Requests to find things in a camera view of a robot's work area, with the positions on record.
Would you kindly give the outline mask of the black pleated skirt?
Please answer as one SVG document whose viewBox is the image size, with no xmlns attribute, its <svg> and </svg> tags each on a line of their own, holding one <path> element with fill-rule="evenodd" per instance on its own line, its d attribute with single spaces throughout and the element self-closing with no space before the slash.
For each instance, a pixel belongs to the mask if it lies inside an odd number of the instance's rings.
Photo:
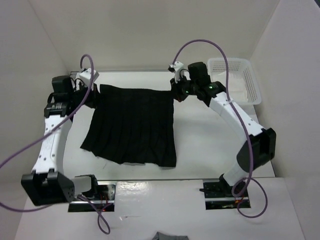
<svg viewBox="0 0 320 240">
<path fill-rule="evenodd" d="M 175 168 L 174 99 L 168 90 L 100 85 L 81 149 L 119 165 Z"/>
</svg>

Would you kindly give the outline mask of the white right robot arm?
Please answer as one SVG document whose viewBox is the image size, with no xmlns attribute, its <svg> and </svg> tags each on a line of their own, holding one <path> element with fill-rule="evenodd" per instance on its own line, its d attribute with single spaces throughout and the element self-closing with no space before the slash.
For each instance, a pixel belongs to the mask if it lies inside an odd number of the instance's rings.
<svg viewBox="0 0 320 240">
<path fill-rule="evenodd" d="M 216 112 L 238 136 L 242 146 L 233 166 L 219 177 L 219 192 L 229 197 L 244 187 L 244 179 L 255 169 L 265 165 L 275 156 L 276 132 L 254 121 L 234 100 L 228 97 L 226 87 L 219 81 L 211 81 L 205 63 L 195 62 L 187 67 L 176 61 L 168 70 L 174 74 L 171 92 L 179 102 L 188 96 L 196 96 Z"/>
</svg>

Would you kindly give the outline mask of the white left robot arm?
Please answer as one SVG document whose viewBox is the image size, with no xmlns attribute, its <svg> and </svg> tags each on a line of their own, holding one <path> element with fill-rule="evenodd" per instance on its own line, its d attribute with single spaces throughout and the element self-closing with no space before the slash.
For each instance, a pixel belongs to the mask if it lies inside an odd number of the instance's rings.
<svg viewBox="0 0 320 240">
<path fill-rule="evenodd" d="M 64 175 L 63 159 L 67 137 L 73 124 L 71 113 L 80 105 L 87 90 L 86 102 L 93 106 L 97 95 L 94 81 L 99 74 L 85 71 L 79 74 L 79 85 L 69 76 L 52 79 L 53 92 L 44 108 L 44 133 L 40 152 L 31 173 L 24 174 L 21 185 L 35 206 L 70 203 L 78 195 L 88 200 L 98 197 L 100 188 L 93 174 L 69 179 Z"/>
</svg>

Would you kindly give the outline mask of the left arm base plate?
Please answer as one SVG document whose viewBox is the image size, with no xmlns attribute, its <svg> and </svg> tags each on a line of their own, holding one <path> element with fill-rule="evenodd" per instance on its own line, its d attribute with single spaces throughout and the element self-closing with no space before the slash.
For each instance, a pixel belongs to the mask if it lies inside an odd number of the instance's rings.
<svg viewBox="0 0 320 240">
<path fill-rule="evenodd" d="M 97 193 L 89 198 L 89 200 L 99 211 L 114 212 L 116 189 L 116 181 L 98 181 Z M 69 213 L 88 213 L 94 211 L 93 207 L 85 200 L 76 199 L 68 206 Z"/>
</svg>

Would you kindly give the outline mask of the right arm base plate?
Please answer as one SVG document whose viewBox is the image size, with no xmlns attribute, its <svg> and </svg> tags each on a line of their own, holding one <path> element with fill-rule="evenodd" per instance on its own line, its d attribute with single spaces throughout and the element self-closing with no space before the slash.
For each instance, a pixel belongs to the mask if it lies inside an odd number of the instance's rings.
<svg viewBox="0 0 320 240">
<path fill-rule="evenodd" d="M 229 210 L 251 208 L 248 191 L 240 197 L 234 197 L 231 190 L 224 190 L 218 179 L 204 179 L 203 186 L 199 189 L 204 195 L 204 203 L 206 210 Z"/>
</svg>

